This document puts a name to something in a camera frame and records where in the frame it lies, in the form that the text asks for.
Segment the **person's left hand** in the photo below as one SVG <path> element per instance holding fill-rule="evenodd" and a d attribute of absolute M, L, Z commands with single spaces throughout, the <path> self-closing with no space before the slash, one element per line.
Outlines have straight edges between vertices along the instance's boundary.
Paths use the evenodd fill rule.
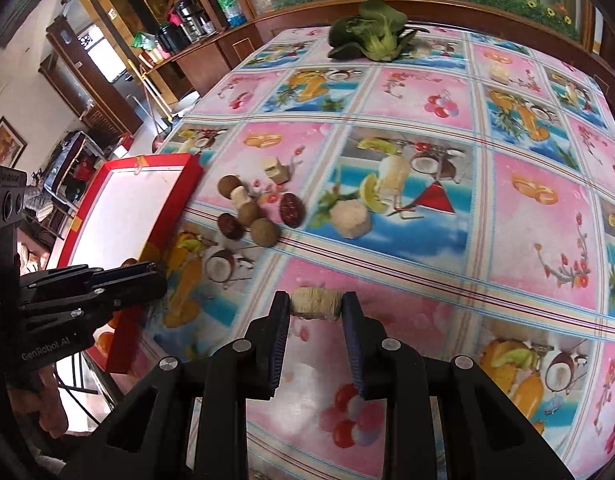
<path fill-rule="evenodd" d="M 52 366 L 38 372 L 42 388 L 38 393 L 28 390 L 9 388 L 8 396 L 13 411 L 20 414 L 39 415 L 39 426 L 53 439 L 63 436 L 68 430 L 68 416 L 62 405 L 57 377 Z"/>

